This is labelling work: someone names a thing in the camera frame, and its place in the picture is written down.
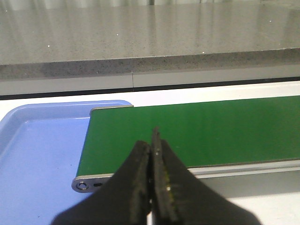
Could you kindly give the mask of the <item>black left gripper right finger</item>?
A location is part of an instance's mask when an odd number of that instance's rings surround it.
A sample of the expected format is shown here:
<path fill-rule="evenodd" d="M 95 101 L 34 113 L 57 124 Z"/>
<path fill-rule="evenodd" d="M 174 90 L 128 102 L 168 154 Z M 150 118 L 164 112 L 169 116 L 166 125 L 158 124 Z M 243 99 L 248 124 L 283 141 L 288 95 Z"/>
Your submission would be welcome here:
<path fill-rule="evenodd" d="M 158 128 L 152 133 L 153 213 L 158 225 L 259 225 L 258 218 L 198 180 Z"/>

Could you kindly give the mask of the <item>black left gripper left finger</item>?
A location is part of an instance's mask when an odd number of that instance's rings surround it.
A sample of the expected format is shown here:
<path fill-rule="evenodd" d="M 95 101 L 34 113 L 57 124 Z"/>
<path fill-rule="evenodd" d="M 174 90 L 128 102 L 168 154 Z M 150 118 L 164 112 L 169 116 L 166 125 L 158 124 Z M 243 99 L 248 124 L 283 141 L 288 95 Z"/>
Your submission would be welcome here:
<path fill-rule="evenodd" d="M 137 141 L 117 172 L 91 196 L 58 214 L 53 225 L 145 225 L 150 145 Z"/>

